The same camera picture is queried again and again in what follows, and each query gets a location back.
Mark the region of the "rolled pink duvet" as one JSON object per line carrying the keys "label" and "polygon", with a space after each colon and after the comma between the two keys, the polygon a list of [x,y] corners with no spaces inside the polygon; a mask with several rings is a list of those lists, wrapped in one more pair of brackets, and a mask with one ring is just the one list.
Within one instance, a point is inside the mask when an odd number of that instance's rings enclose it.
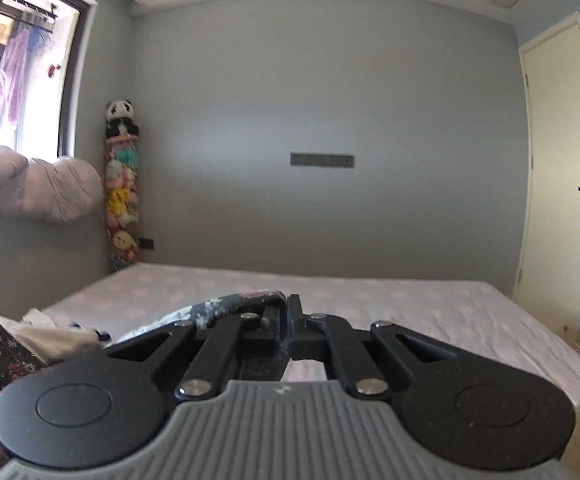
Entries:
{"label": "rolled pink duvet", "polygon": [[103,200],[101,178],[84,160],[27,158],[0,146],[0,216],[70,223],[88,216]]}

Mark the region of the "window with dark frame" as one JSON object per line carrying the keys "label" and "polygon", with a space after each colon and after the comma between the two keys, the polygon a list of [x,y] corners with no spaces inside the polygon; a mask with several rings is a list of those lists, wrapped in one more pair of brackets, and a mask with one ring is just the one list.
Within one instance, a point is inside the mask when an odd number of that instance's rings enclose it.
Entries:
{"label": "window with dark frame", "polygon": [[72,153],[89,10],[84,0],[0,0],[0,145],[46,160]]}

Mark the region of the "dark floral trousers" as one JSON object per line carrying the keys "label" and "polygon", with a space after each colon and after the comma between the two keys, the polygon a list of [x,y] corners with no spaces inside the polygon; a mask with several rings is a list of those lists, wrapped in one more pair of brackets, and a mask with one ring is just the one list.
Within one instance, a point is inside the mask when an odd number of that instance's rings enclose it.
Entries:
{"label": "dark floral trousers", "polygon": [[[122,341],[137,337],[161,328],[165,325],[190,321],[199,330],[211,326],[212,322],[227,315],[255,310],[271,304],[283,304],[285,296],[277,290],[255,290],[255,292],[239,292],[228,296],[206,299],[199,304],[192,304],[164,315],[161,318],[132,330],[120,337]],[[43,364],[33,356],[2,356],[0,358],[0,392],[11,382],[41,370],[51,364]]]}

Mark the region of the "white garment under pile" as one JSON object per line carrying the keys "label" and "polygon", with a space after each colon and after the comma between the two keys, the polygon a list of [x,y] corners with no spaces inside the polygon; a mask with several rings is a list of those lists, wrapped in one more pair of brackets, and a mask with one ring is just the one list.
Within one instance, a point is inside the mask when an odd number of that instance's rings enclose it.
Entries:
{"label": "white garment under pile", "polygon": [[108,333],[55,322],[37,309],[29,310],[20,320],[0,314],[0,358],[33,356],[43,364],[50,364],[102,349],[110,341]]}

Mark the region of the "grey wall switch panel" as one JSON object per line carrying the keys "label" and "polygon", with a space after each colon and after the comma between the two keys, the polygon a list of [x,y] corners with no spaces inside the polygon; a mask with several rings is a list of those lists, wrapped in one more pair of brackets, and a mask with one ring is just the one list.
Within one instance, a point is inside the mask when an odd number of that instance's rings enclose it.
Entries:
{"label": "grey wall switch panel", "polygon": [[290,165],[292,167],[353,169],[355,167],[355,156],[343,154],[291,153]]}

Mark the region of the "pink polka dot bedsheet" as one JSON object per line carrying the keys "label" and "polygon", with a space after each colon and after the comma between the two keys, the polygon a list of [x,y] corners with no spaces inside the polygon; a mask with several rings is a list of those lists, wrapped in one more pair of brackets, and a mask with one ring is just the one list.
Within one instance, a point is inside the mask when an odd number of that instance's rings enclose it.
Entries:
{"label": "pink polka dot bedsheet", "polygon": [[580,405],[580,354],[495,287],[471,281],[303,278],[142,263],[46,309],[60,325],[87,325],[119,339],[206,299],[280,290],[306,313],[346,318],[356,328],[386,320],[551,380]]}

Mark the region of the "panda plush toy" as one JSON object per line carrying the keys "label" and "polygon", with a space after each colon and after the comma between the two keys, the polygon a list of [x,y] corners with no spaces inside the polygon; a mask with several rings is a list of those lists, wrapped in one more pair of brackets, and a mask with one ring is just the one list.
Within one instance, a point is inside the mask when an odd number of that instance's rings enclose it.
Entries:
{"label": "panda plush toy", "polygon": [[107,104],[105,109],[106,137],[139,136],[140,129],[133,120],[134,107],[128,100],[116,100]]}

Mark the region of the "cream room door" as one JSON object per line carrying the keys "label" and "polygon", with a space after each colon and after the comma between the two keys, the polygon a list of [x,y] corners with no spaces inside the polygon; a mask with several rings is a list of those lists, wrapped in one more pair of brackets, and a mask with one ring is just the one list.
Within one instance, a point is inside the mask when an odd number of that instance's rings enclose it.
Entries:
{"label": "cream room door", "polygon": [[512,298],[580,350],[580,14],[519,50],[528,195]]}

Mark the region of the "black wall socket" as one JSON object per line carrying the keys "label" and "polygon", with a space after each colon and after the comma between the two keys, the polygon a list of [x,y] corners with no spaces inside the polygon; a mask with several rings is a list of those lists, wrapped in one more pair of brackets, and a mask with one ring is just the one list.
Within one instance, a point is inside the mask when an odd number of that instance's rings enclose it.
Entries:
{"label": "black wall socket", "polygon": [[155,250],[155,242],[153,238],[140,238],[138,243],[141,250],[149,250],[150,252],[154,252]]}

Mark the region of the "plush toy storage tube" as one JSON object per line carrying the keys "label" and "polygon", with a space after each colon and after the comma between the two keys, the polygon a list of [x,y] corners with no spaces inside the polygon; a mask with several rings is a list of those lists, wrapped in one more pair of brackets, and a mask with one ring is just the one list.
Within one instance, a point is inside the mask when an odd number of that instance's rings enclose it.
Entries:
{"label": "plush toy storage tube", "polygon": [[139,136],[105,141],[105,225],[110,272],[140,261]]}

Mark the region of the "hanging purple garment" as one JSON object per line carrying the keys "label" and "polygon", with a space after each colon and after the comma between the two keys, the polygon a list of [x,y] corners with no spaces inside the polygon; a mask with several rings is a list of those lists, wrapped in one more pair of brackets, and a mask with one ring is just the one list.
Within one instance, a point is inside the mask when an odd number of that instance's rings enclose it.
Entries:
{"label": "hanging purple garment", "polygon": [[0,63],[0,125],[5,120],[18,125],[25,92],[29,30],[21,29],[9,38]]}

